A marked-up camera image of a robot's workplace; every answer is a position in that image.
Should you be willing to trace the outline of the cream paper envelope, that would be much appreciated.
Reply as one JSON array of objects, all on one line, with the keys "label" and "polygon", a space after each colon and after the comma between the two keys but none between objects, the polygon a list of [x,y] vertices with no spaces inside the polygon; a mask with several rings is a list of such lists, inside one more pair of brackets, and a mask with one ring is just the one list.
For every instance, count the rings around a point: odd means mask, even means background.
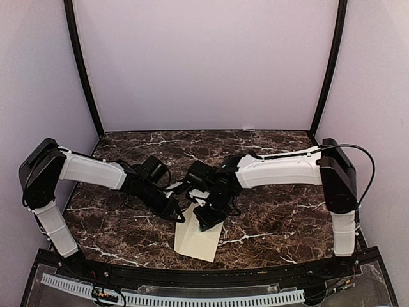
[{"label": "cream paper envelope", "polygon": [[184,223],[177,223],[174,236],[174,250],[191,258],[214,262],[219,244],[223,223],[204,232],[199,230],[199,221],[193,213],[195,207],[191,203],[183,213]]}]

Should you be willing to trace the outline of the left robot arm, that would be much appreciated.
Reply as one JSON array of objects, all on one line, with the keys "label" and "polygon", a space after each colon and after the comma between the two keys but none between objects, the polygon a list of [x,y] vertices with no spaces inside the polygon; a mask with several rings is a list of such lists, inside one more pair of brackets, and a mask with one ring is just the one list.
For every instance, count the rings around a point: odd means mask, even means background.
[{"label": "left robot arm", "polygon": [[56,205],[58,182],[68,180],[99,185],[135,196],[155,215],[184,223],[178,200],[170,195],[169,188],[158,184],[168,171],[154,156],[141,164],[130,165],[122,160],[107,161],[73,152],[59,146],[54,139],[46,138],[21,164],[18,176],[22,205],[34,214],[58,254],[66,258],[66,270],[75,278],[84,279],[90,274],[90,265],[79,256],[81,249]]}]

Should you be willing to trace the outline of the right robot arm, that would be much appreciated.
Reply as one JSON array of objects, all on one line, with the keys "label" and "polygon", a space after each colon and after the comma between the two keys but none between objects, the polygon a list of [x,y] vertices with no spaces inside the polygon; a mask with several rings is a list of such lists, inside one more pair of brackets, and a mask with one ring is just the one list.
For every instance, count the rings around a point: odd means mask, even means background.
[{"label": "right robot arm", "polygon": [[244,189],[282,184],[320,185],[332,217],[334,237],[335,257],[327,262],[326,272],[333,278],[342,276],[351,266],[349,256],[355,252],[357,213],[362,203],[357,196],[357,172],[344,148],[367,152],[358,145],[339,144],[327,138],[321,145],[306,150],[271,155],[249,152],[226,157],[218,168],[199,167],[194,188],[209,193],[204,205],[193,210],[199,229],[207,231],[223,222],[233,210],[233,198]]}]

